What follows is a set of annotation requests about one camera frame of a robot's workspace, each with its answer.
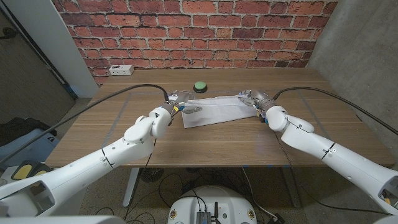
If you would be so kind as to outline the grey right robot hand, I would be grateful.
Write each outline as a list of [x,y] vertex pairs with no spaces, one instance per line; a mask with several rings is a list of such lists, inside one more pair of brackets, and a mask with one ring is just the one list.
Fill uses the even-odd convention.
[[247,106],[254,106],[263,111],[275,106],[275,101],[269,95],[255,89],[242,91],[238,99]]

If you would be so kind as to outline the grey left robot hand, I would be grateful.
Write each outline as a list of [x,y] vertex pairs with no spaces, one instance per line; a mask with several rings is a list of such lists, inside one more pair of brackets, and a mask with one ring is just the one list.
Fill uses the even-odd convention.
[[163,108],[169,111],[170,115],[173,116],[179,111],[185,114],[192,114],[202,110],[199,106],[186,106],[192,94],[189,91],[177,91],[175,90],[169,96]]

